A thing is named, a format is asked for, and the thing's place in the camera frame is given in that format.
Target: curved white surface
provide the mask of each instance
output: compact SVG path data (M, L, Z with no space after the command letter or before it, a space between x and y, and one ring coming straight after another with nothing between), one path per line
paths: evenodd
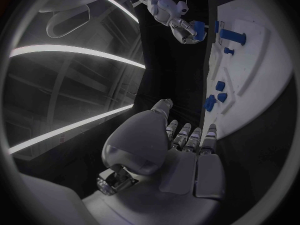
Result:
M211 123L216 124L217 139L221 139L258 117L283 92L293 73L291 59L280 36L254 2L235 0L219 6L217 12L224 29L238 33L245 30L247 41L241 46L222 39L220 44L216 36L211 61L214 61L214 51L219 50L221 62L214 80L215 69L210 65L206 96L213 94L217 98L220 92L215 87L220 80L226 83L223 92L228 93L228 98L224 103L217 101L211 112L205 111L200 144ZM225 47L234 49L234 56L225 54ZM232 81L233 95L230 82L226 80Z

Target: led light strip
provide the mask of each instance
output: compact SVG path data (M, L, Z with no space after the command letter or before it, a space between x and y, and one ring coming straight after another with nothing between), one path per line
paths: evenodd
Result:
M86 55L93 55L97 57L107 58L116 60L119 62L131 64L137 67L140 67L142 69L145 69L146 67L140 63L137 63L135 61L128 60L126 58L112 55L106 52L102 51L96 51L92 49L87 49L83 47L77 47L77 46L65 46L65 45L32 45L32 46L23 46L16 48L11 51L9 57L14 57L21 54L28 54L28 53L35 53L35 52L69 52L69 53L78 53L78 54L86 54Z
M119 3L117 3L114 0L107 0L107 1L109 1L112 4L116 5L119 9L121 9L122 11L124 11L125 13L127 13L130 17L132 17L132 19L134 21L136 21L137 23L139 23L139 20L131 12L129 12L127 9L125 9L123 6L121 6Z
M9 154L13 154L13 153L15 153L15 152L17 152L17 151L20 151L20 150L22 150L22 149L25 149L25 148L27 148L27 147L30 147L30 146L32 146L33 144L37 144L37 143L39 143L39 142L41 142L41 141L44 141L44 140L49 139L49 138L52 138L52 137L54 137L54 136L56 136L56 135L62 134L62 133L67 132L67 131L69 131L69 130L78 128L78 127L80 127L80 126L82 126L82 125L85 125L85 124L94 122L94 121L96 121L96 120L105 118L105 117L107 117L107 116L110 116L110 115L113 115L113 114L122 112L122 111L127 110L127 109L131 109L132 107L133 107L133 104L128 105L128 106L124 106L124 107L118 108L118 109L116 109L116 110L108 111L108 112L105 112L105 113L100 114L100 115L98 115L98 116L93 116L93 117L91 117L91 118L88 118L88 119L85 119L85 120L82 120L82 121L78 121L78 122L75 122L75 123L73 123L73 124L71 124L71 125L64 126L64 127L62 127L62 128L56 129L56 130L54 130L54 131L45 133L45 134L43 134L43 135L41 135L41 136L37 136L37 137L35 137L35 138L33 138L33 139L27 140L27 141L25 141L25 142L23 142L23 143L20 143L20 144L18 144L18 145L16 145L16 146L11 147L10 149L8 149L8 153L9 153Z

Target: blue object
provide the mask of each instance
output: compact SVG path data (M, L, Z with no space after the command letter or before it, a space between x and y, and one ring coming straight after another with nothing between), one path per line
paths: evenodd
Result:
M216 34L219 32L219 21L214 21L214 32Z
M222 39L228 39L237 43L244 45L246 43L246 34L240 34L234 31L229 31L226 29L221 29L220 37Z
M217 99L214 95L209 95L209 97L205 100L204 108L206 111L211 112L214 108L215 103L217 102Z
M226 100L226 98L227 98L227 93L219 93L219 94L217 95L217 99L218 99L220 102L222 102L222 103L224 103L224 101Z
M205 23L202 21L195 21L193 28L197 32L197 35L193 36L193 39L203 41L204 34L205 34L205 31L204 31Z
M217 81L215 89L217 91L222 92L224 88L225 88L225 82L223 82L223 81Z
M225 47L224 48L224 53L225 54L232 54L232 55L234 55L235 54L235 50L230 50L228 47Z

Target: curved light strip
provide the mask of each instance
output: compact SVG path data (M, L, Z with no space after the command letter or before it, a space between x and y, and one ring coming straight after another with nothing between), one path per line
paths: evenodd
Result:
M10 149L8 149L8 153L9 154L13 154L13 153L15 153L17 151L20 151L20 150L25 149L25 148L27 148L29 146L32 146L33 144L37 144L37 143L39 143L41 141L44 141L44 140L49 139L49 138L52 138L52 137L54 137L56 135L62 134L62 133L67 132L69 130L78 128L78 127L80 127L82 125L85 125L85 124L94 122L96 120L105 118L105 117L107 117L109 115L113 115L113 114L119 113L121 111L124 111L124 110L127 110L127 109L131 109L132 107L133 107L133 104L128 105L128 106L124 106L124 107L121 107L121 108L118 108L118 109L115 109L115 110L112 110L112 111L105 112L105 113L100 114L98 116L93 116L91 118L88 118L88 119L85 119L85 120L82 120L82 121L78 121L78 122L73 123L71 125L64 126L62 128L56 129L54 131L45 133L45 134L43 134L41 136L37 136L37 137L35 137L33 139L27 140L27 141L25 141L23 143L20 143L20 144L18 144L16 146L11 147Z
M132 19L134 21L136 21L137 23L139 23L139 20L131 13L129 12L127 9L125 9L123 6L121 6L119 3L117 3L115 0L107 0L109 2L111 2L112 4L116 5L119 9L121 9L122 11L124 11L125 13L127 13L130 17L132 17Z
M70 53L78 53L78 54L86 54L86 55L93 55L97 57L112 59L116 61L120 61L123 63L131 64L137 67L140 67L142 69L145 69L146 67L140 63L137 63L135 61L128 60L126 58L112 55L106 52L102 51L96 51L92 49L87 49L83 47L77 47L77 46L65 46L65 45L32 45L32 46L23 46L16 48L11 51L9 57L14 57L21 54L28 54L28 53L35 53L35 52L70 52Z

